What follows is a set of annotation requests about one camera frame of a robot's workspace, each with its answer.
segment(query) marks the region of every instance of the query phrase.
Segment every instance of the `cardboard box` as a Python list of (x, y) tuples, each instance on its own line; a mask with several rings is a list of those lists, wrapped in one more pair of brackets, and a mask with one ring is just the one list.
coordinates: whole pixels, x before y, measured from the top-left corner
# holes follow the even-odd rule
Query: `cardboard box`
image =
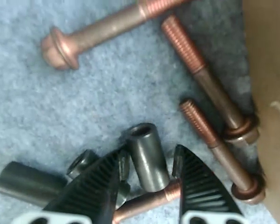
[(280, 0), (244, 0), (252, 94), (260, 118), (265, 204), (280, 224)]

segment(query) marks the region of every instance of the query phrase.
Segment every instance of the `copper bolt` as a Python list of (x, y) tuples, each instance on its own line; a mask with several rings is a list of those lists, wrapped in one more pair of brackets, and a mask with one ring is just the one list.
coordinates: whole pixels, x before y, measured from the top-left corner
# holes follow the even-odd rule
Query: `copper bolt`
[(80, 31), (65, 35), (52, 28), (42, 41), (42, 55), (56, 69), (78, 69), (78, 55), (188, 0), (141, 0)]
[(180, 108), (233, 181), (232, 194), (248, 204), (258, 204), (263, 201), (265, 199), (265, 187), (261, 177), (250, 175), (242, 168), (197, 105), (192, 100), (187, 99), (181, 102)]
[(245, 117), (224, 91), (221, 83), (210, 74), (203, 57), (178, 18), (169, 16), (163, 22), (162, 30), (225, 120), (228, 128), (224, 132), (224, 139), (238, 147), (254, 143), (259, 137), (256, 119)]
[(164, 190), (155, 193), (146, 193), (124, 203), (120, 209), (114, 212), (112, 224), (118, 224), (127, 218), (169, 203), (180, 196), (180, 183), (178, 181), (172, 181)]

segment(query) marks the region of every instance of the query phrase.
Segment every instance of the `threaded bolt end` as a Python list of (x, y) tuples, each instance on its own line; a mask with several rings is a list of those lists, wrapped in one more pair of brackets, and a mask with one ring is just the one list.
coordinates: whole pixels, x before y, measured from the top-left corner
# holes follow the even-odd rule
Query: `threaded bolt end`
[(220, 142), (219, 137), (198, 106), (192, 100), (187, 99), (180, 103), (180, 108), (208, 147), (217, 147)]
[(139, 4), (146, 12), (146, 18), (154, 18), (163, 12), (189, 0), (143, 0)]
[(167, 188), (164, 189), (166, 199), (170, 202), (181, 196), (181, 184), (179, 181), (176, 183), (168, 185)]
[(175, 15), (169, 16), (162, 23), (161, 27), (177, 53), (193, 74), (205, 67), (204, 59)]

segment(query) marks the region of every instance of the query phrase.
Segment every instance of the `bolt head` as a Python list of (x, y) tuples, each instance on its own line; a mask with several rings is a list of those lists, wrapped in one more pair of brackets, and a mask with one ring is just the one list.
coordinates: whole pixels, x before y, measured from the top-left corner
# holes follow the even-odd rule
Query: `bolt head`
[(223, 139), (238, 148), (244, 148), (254, 144), (259, 138), (258, 119), (254, 116), (248, 117), (245, 124), (239, 129), (226, 128)]
[(265, 181), (260, 175), (253, 175), (254, 185), (247, 191), (241, 191), (235, 184), (231, 187), (231, 192), (238, 200), (255, 205), (261, 203), (266, 198)]
[(78, 69), (77, 46), (58, 28), (52, 28), (48, 36), (41, 43), (42, 56), (52, 67), (65, 69)]

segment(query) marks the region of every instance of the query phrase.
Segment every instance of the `blue carpet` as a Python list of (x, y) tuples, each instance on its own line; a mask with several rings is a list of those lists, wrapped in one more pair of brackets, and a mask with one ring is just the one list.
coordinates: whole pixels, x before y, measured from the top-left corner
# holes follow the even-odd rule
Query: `blue carpet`
[[(223, 122), (161, 32), (162, 18), (80, 56), (80, 69), (57, 71), (42, 59), (40, 41), (52, 25), (65, 33), (132, 0), (0, 0), (0, 171), (10, 161), (64, 174), (84, 148), (114, 150), (121, 133), (140, 122), (157, 125), (168, 166), (177, 143), (193, 150), (230, 188), (230, 181), (178, 109), (193, 97), (220, 131)], [(177, 10), (210, 69), (245, 112), (253, 111), (240, 0), (197, 0)], [(255, 147), (233, 149), (255, 169)], [(133, 191), (139, 182), (132, 169)], [(179, 202), (125, 224), (176, 224)], [(240, 208), (252, 223), (273, 224), (264, 205)], [(39, 209), (0, 195), (0, 224)]]

